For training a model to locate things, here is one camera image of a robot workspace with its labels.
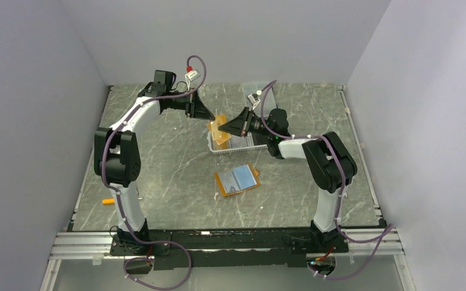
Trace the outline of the orange leather card holder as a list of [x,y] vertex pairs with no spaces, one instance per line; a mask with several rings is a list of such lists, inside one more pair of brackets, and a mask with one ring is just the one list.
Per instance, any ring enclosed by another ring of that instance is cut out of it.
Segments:
[[229,170],[223,170],[220,172],[216,172],[214,174],[214,178],[218,185],[219,193],[224,197],[232,196],[232,195],[226,195],[223,189],[221,178],[225,176],[235,176],[240,186],[240,191],[232,195],[244,193],[248,190],[261,186],[261,182],[258,178],[259,172],[252,164],[244,164],[242,166],[238,166],[238,167],[235,167]]

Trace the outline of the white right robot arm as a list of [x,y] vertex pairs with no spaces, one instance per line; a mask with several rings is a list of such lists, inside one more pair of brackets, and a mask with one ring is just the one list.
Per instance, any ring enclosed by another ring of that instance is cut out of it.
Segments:
[[340,237],[340,206],[346,187],[357,174],[357,165],[338,134],[298,138],[288,131],[288,116],[283,109],[271,110],[267,118],[249,108],[218,129],[234,136],[248,133],[266,139],[269,154],[277,159],[306,160],[314,182],[319,187],[317,210],[311,222],[310,243],[324,252]]

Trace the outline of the silver VIP card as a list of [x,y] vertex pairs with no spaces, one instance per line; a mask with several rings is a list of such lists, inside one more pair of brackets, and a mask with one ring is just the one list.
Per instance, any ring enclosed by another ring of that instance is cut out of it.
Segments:
[[222,177],[221,183],[226,195],[232,195],[240,191],[240,186],[235,176]]

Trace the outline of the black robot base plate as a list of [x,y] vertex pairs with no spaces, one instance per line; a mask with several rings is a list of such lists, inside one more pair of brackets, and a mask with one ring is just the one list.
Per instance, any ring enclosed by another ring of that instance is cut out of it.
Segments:
[[192,267],[306,267],[309,259],[346,254],[340,235],[321,235],[311,227],[150,230],[152,246],[112,237],[110,255],[150,256],[155,270]]

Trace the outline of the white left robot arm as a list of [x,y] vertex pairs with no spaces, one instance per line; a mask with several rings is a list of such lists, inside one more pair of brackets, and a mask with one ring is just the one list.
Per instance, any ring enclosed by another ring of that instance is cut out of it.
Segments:
[[187,90],[173,92],[175,73],[156,70],[154,80],[138,95],[133,106],[112,126],[100,127],[94,136],[94,171],[110,190],[118,214],[117,237],[136,255],[150,246],[149,227],[138,201],[136,180],[141,172],[137,135],[166,109],[181,110],[188,118],[213,121],[215,116],[198,95],[196,70],[185,76]]

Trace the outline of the white plastic basket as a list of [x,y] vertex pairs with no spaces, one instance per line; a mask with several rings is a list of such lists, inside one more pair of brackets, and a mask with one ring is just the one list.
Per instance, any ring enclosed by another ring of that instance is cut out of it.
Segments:
[[252,133],[248,133],[246,137],[232,136],[221,145],[215,144],[211,132],[208,132],[207,139],[209,151],[216,155],[267,149],[267,145],[263,142],[258,142]]

